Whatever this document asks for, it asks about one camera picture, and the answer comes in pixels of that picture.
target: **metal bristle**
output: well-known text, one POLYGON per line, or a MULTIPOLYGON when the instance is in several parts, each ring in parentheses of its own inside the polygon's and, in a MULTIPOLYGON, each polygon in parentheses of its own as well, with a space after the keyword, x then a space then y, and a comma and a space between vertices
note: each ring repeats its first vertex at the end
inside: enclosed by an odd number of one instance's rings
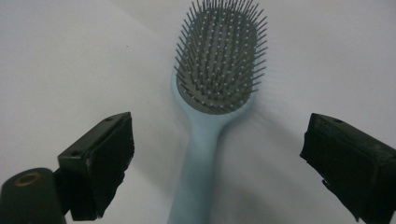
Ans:
POLYGON ((233 112, 263 76, 266 17, 260 18, 263 10, 253 0, 191 3, 177 44, 178 90, 199 111, 233 112))

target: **hairbrush bristle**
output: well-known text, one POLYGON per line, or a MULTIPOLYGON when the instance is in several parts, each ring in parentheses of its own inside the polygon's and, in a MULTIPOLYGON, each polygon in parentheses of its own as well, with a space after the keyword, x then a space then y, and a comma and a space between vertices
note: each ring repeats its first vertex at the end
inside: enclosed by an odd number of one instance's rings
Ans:
POLYGON ((193 108, 226 114, 246 103, 265 69, 266 17, 252 0, 192 2, 177 44, 177 87, 193 108))

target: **hairbrush handle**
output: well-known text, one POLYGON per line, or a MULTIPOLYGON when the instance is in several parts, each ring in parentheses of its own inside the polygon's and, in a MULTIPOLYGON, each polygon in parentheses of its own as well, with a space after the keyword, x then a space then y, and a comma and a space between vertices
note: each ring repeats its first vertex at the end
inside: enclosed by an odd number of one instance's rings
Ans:
POLYGON ((186 153, 168 224, 209 223, 215 177, 216 147, 222 125, 191 123, 186 153))

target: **white background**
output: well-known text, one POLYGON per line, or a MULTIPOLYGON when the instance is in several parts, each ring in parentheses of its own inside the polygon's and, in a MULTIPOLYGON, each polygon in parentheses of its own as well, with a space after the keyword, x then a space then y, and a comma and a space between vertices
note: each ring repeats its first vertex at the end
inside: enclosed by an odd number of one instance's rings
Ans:
MULTIPOLYGON (((213 223, 355 223, 299 154, 313 112, 396 147, 396 1, 256 2, 268 68, 252 110, 219 139, 213 223)), ((95 223, 165 223, 190 134, 170 92, 190 5, 0 1, 0 183, 54 171, 101 119, 131 111, 136 153, 95 223)))

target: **light blue hairbrush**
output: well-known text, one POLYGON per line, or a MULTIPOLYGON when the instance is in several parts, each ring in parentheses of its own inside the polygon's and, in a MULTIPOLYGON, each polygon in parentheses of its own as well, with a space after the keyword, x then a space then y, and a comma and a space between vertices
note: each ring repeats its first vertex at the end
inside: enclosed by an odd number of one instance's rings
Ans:
POLYGON ((251 107, 265 66, 266 17, 252 0, 192 3, 177 44, 172 93, 191 121, 168 224, 208 224, 221 130, 251 107))

